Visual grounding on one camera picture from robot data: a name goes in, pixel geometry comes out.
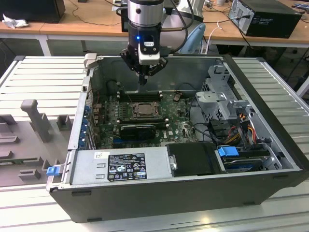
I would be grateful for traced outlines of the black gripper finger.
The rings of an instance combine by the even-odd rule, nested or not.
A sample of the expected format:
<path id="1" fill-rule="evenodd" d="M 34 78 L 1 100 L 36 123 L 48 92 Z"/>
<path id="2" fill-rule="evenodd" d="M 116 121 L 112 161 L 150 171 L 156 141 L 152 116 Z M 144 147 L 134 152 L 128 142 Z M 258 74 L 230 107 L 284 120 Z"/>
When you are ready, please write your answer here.
<path id="1" fill-rule="evenodd" d="M 135 71 L 137 77 L 139 78 L 139 84 L 144 85 L 144 73 L 142 65 L 139 63 L 138 52 L 133 47 L 125 48 L 120 52 L 121 58 L 124 60 L 126 65 L 132 70 Z"/>
<path id="2" fill-rule="evenodd" d="M 160 58 L 160 60 L 155 65 L 145 66 L 143 68 L 143 84 L 147 83 L 148 77 L 154 76 L 161 70 L 163 70 L 168 63 L 168 60 L 165 58 Z"/>

